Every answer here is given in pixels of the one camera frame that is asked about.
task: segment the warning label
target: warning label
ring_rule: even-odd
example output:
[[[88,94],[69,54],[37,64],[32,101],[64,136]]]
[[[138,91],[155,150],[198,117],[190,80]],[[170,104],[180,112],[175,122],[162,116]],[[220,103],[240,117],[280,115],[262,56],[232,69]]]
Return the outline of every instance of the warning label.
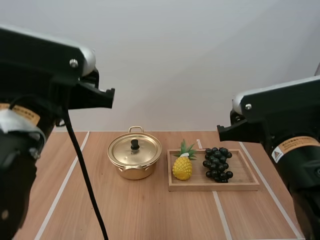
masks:
[[[297,149],[304,146],[320,146],[320,143],[310,136],[297,136],[290,138],[283,143],[281,143],[279,146],[277,146],[271,156],[273,160],[278,163],[279,160],[283,155],[290,152],[293,149]]]
[[[9,108],[8,103],[0,103],[0,110],[7,108]],[[37,125],[40,120],[40,116],[38,114],[23,106],[15,105],[13,107],[13,111],[19,114],[20,116],[24,117],[25,119],[28,119],[34,125]]]

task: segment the yellow pineapple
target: yellow pineapple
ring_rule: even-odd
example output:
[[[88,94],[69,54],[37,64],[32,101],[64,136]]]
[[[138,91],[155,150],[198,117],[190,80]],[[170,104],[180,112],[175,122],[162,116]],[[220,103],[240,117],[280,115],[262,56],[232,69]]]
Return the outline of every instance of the yellow pineapple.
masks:
[[[175,156],[178,157],[175,160],[172,172],[173,175],[180,180],[188,180],[192,175],[192,164],[190,160],[195,159],[196,150],[192,149],[194,144],[187,147],[186,141],[183,139],[181,142],[180,153]]]

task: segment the black knob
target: black knob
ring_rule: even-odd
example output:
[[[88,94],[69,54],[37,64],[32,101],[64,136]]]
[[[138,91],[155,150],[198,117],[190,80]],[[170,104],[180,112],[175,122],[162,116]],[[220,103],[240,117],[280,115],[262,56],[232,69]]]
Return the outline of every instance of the black knob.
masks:
[[[131,140],[131,149],[138,150],[139,148],[140,148],[140,146],[138,144],[138,140],[137,139]]]

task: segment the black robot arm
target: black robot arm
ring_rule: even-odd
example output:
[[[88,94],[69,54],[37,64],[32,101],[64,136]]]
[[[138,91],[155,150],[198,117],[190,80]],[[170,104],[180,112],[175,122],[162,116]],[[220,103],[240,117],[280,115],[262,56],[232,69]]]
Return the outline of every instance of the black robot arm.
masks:
[[[307,240],[320,239],[320,77],[238,94],[221,141],[261,143],[290,192]]]
[[[54,126],[64,124],[104,239],[69,109],[111,108],[115,90],[101,91],[92,50],[77,43],[0,25],[0,238],[12,239],[24,223],[36,178],[36,161]]]

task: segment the metal pot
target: metal pot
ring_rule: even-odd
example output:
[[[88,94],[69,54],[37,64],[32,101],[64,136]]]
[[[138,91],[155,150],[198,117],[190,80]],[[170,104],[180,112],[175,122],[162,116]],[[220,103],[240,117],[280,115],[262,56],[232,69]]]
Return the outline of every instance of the metal pot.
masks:
[[[141,132],[132,132],[132,129],[140,129]],[[120,176],[138,180],[154,172],[161,151],[158,139],[145,133],[141,126],[132,126],[128,133],[111,142],[108,157]]]

